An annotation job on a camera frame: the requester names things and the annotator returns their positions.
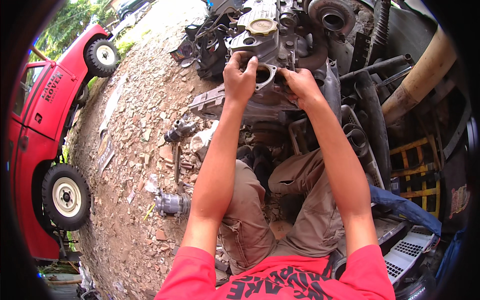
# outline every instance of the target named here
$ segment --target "blue cloth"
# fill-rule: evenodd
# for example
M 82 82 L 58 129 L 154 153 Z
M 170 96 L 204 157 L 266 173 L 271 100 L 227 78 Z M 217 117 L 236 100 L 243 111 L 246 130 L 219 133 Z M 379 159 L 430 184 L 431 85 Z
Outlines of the blue cloth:
M 394 215 L 404 215 L 415 225 L 422 225 L 434 234 L 440 236 L 442 223 L 435 218 L 434 215 L 423 210 L 412 201 L 373 185 L 370 185 L 370 197 L 372 198 L 372 202 L 385 205 L 392 209 Z
M 462 244 L 463 234 L 465 233 L 465 228 L 456 232 L 455 236 L 453 237 L 452 242 L 448 246 L 447 250 L 445 251 L 444 257 L 442 259 L 442 263 L 438 268 L 437 275 L 435 276 L 435 281 L 437 285 L 439 285 L 442 278 L 445 276 L 446 272 L 451 269 L 451 267 L 455 264 L 455 260 L 460 252 L 460 246 Z

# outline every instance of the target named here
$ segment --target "oil filler cap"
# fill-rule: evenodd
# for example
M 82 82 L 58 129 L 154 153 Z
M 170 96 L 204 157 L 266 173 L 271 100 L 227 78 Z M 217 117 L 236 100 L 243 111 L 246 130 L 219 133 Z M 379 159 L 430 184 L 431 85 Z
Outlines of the oil filler cap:
M 272 19 L 261 18 L 251 21 L 247 25 L 247 30 L 253 36 L 267 36 L 276 31 L 277 22 Z

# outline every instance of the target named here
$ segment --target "engine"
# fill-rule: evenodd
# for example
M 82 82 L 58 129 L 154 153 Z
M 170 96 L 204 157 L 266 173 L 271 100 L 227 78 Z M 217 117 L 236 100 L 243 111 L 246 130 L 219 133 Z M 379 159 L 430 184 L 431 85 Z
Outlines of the engine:
M 278 68 L 312 72 L 332 110 L 340 118 L 340 83 L 327 43 L 344 42 L 355 25 L 353 10 L 342 0 L 247 0 L 224 36 L 226 60 L 235 51 L 250 51 L 259 60 L 256 87 L 244 115 L 246 125 L 258 121 L 289 122 L 299 111 L 287 98 L 288 87 Z M 219 119 L 225 96 L 223 84 L 197 96 L 192 112 Z

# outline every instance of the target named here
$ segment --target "white wheel rim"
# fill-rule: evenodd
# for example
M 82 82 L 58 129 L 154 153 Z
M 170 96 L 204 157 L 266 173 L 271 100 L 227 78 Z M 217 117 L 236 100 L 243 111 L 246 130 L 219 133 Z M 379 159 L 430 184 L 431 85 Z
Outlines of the white wheel rim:
M 80 189 L 78 185 L 68 177 L 57 179 L 53 185 L 52 197 L 55 208 L 63 216 L 73 217 L 77 215 L 82 206 Z
M 101 45 L 96 50 L 96 58 L 104 65 L 109 66 L 115 62 L 115 53 L 109 46 Z

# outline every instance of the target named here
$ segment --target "hand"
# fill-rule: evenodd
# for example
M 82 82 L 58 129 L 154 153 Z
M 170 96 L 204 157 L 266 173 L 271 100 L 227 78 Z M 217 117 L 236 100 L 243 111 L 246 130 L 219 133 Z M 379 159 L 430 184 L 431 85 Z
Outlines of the hand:
M 255 91 L 258 58 L 251 55 L 252 53 L 247 51 L 234 52 L 223 70 L 225 106 L 227 107 L 232 105 L 245 109 L 248 99 Z M 246 62 L 249 58 L 245 72 L 240 71 L 240 63 Z
M 290 98 L 297 98 L 301 109 L 305 110 L 305 106 L 314 101 L 325 101 L 324 96 L 318 89 L 317 82 L 309 70 L 297 69 L 297 72 L 293 72 L 289 69 L 281 68 L 278 70 L 278 73 L 285 77 L 288 87 L 295 93 Z

